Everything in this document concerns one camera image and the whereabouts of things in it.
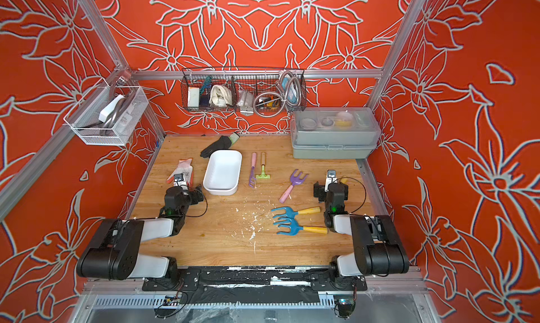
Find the wide purple fork pink handle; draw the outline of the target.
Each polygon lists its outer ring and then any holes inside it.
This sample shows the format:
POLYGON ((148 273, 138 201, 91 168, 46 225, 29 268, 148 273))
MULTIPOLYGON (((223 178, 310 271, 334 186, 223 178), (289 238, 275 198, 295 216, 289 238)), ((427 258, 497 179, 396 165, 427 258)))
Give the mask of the wide purple fork pink handle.
POLYGON ((292 190, 294 189, 294 187, 298 186, 298 185, 302 185, 302 183, 304 183, 306 181, 308 176, 309 176, 308 174, 304 174, 302 171, 299 171, 298 169, 295 169, 291 173, 291 176, 290 176, 290 185, 287 187, 285 192, 279 198, 279 202, 281 204, 284 204, 285 201, 290 196, 290 194, 291 194, 292 190))

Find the white plastic storage box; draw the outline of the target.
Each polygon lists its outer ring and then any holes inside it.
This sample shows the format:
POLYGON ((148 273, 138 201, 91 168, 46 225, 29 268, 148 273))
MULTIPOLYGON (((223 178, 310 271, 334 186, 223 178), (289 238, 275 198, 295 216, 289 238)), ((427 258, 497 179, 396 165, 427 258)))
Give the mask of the white plastic storage box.
POLYGON ((209 159, 203 187, 216 196, 231 196, 239 187, 243 156, 236 150, 218 150, 209 159))

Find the blue rake yellow handle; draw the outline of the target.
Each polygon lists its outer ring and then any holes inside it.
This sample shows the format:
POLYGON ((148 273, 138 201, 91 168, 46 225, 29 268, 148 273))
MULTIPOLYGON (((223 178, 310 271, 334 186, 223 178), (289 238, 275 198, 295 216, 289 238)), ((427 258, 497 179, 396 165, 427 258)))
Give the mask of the blue rake yellow handle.
POLYGON ((293 210, 289 206, 279 207, 271 210, 273 214, 273 219, 275 221, 285 220, 285 219, 294 219, 298 215, 309 215, 314 213, 320 213, 321 207, 315 206, 307 209, 301 209, 298 211, 293 210))
POLYGON ((301 226, 298 224, 296 220, 289 219, 289 218, 278 221, 275 223, 275 225, 279 229, 277 234, 288 235, 288 236, 295 236, 301 231, 316 233, 316 234, 329 233, 328 232, 329 229, 327 227, 301 226))

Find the narrow purple rake pink handle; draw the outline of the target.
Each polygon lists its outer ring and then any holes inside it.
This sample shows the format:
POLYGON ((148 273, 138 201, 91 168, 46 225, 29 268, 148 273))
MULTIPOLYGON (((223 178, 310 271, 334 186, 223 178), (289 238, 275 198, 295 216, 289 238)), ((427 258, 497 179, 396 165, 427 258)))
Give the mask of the narrow purple rake pink handle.
POLYGON ((249 186, 251 188, 256 188, 256 176, 255 176, 256 163, 257 163, 257 153, 253 152, 251 155, 251 167, 250 167, 250 177, 249 177, 249 186))

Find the green rake wooden handle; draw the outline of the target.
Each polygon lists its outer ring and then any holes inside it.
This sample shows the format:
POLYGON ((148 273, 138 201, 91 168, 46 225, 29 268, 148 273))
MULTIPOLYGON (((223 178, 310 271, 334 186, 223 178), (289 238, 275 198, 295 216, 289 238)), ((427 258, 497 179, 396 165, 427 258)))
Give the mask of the green rake wooden handle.
POLYGON ((265 179, 270 179, 271 176, 269 174, 267 174, 266 172, 266 163, 267 163, 267 156, 266 156, 266 153, 265 152, 262 152, 261 153, 261 172, 260 174, 256 175, 256 178, 258 180, 265 180, 265 179))

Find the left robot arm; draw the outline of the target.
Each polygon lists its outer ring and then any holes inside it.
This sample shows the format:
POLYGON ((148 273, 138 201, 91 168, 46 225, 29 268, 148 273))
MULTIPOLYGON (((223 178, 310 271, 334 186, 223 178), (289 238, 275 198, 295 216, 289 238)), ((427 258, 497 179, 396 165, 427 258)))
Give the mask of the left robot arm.
POLYGON ((166 191, 165 205, 156 218, 103 220, 77 263, 77 275, 108 280, 163 279, 176 284, 179 281, 176 260, 142 254, 140 246, 178 235, 189 207, 204 201, 200 185, 195 189, 174 186, 166 191))

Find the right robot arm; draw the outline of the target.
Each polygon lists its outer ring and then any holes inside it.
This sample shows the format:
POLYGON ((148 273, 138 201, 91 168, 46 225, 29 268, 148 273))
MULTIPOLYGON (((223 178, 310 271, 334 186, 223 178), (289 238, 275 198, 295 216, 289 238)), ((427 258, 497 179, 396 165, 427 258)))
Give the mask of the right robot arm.
POLYGON ((360 216, 345 210, 348 186, 332 182, 314 184, 314 197, 324 203, 326 227, 352 238, 353 252, 335 256, 330 263, 339 277, 378 275, 386 277, 409 272, 409 259, 389 216, 360 216))

